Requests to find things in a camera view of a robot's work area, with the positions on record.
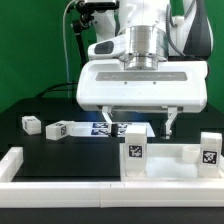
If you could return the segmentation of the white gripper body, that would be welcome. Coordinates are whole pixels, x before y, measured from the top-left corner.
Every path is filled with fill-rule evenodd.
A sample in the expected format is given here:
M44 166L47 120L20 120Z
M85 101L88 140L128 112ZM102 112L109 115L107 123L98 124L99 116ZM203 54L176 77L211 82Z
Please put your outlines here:
M161 62L156 70L126 70L118 59L93 60L82 69L76 99L86 111L197 113L207 103L204 61Z

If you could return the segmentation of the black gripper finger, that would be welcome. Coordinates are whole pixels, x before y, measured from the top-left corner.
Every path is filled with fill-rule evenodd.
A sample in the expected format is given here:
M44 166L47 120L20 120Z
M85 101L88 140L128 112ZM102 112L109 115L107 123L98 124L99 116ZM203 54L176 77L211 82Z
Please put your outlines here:
M103 106L102 115L106 123L108 124L109 135L112 137L116 137L118 135L118 126L112 121L112 108L110 106Z
M177 107L169 107L167 110L167 121L162 126L161 136L165 139L169 139L172 135L172 125L178 115Z

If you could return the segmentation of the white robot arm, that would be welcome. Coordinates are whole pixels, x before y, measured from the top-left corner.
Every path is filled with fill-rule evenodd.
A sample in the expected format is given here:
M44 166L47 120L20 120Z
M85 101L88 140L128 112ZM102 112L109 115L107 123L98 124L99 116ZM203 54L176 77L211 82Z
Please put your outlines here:
M171 14L170 0L84 0L81 22L92 21L97 42L88 48L77 102L105 118L113 111L165 113L166 138L181 112L207 103L207 59L213 33L204 0L182 0L184 14Z

